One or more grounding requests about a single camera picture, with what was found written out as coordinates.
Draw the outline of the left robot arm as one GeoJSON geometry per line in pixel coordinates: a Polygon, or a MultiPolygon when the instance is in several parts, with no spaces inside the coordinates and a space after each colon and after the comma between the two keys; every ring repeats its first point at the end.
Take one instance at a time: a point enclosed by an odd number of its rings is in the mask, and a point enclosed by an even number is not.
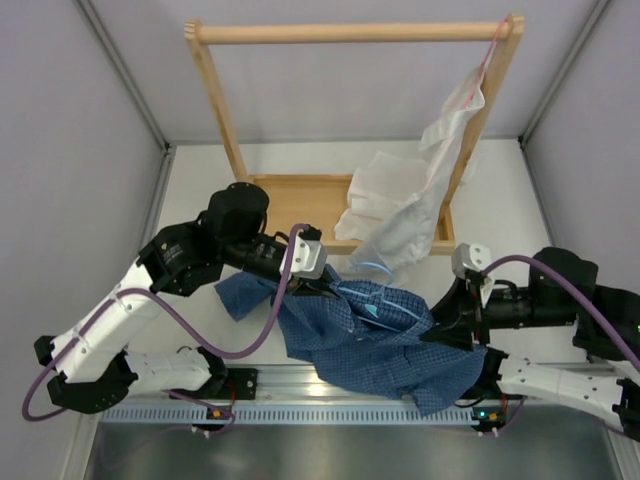
{"type": "Polygon", "coordinates": [[[43,370],[29,388],[22,414],[46,387],[57,414],[96,414],[129,396],[167,391],[173,397],[213,399],[226,386],[226,361],[258,350],[274,327],[286,293],[328,294],[331,277],[321,230],[296,224],[287,234],[268,235],[270,199],[261,187],[236,182],[211,195],[207,208],[189,222],[161,229],[138,253],[124,277],[73,328],[42,336],[34,351],[43,370]],[[223,351],[199,334],[167,300],[187,298],[217,282],[224,267],[276,283],[266,324],[237,352],[223,351]],[[170,354],[128,349],[130,340],[160,313],[174,319],[197,347],[170,354]]]}

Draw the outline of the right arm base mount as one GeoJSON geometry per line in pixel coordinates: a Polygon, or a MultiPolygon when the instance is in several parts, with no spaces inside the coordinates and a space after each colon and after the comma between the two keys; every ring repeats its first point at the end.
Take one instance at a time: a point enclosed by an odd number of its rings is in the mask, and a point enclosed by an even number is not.
{"type": "Polygon", "coordinates": [[[502,392],[498,382],[502,375],[499,373],[502,362],[509,355],[503,351],[488,349],[484,358],[481,373],[476,382],[461,396],[461,400],[497,399],[502,392]]]}

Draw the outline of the blue checked shirt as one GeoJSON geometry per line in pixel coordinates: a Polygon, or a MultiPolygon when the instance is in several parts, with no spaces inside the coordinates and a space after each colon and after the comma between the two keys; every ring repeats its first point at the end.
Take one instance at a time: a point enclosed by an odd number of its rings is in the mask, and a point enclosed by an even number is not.
{"type": "MultiPolygon", "coordinates": [[[[421,342],[426,323],[342,291],[370,293],[377,285],[343,278],[337,299],[286,294],[278,324],[287,356],[312,364],[321,380],[351,392],[410,396],[422,415],[451,407],[478,379],[485,349],[421,342]]],[[[410,291],[389,287],[385,297],[432,316],[426,301],[410,291]]]]}

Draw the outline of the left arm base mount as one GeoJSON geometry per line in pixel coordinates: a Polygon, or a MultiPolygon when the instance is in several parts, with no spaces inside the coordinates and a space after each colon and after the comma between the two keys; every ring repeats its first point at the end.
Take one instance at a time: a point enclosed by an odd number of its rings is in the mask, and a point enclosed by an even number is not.
{"type": "Polygon", "coordinates": [[[203,347],[181,347],[177,351],[180,360],[189,364],[183,377],[194,378],[193,385],[173,387],[167,390],[172,400],[181,400],[201,407],[204,418],[222,427],[233,423],[233,408],[238,400],[254,400],[258,372],[254,368],[231,367],[203,347]]]}

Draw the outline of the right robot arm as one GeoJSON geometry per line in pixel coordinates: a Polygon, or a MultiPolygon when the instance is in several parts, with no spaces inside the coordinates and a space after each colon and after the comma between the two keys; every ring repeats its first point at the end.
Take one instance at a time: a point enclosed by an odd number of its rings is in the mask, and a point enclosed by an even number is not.
{"type": "Polygon", "coordinates": [[[631,440],[639,438],[639,297],[597,282],[598,267],[562,248],[492,260],[480,244],[462,243],[451,258],[455,280],[432,308],[420,339],[470,351],[484,362],[465,373],[478,396],[534,397],[589,414],[631,440]],[[614,377],[543,367],[495,349],[493,330],[572,326],[574,347],[604,360],[614,377]]]}

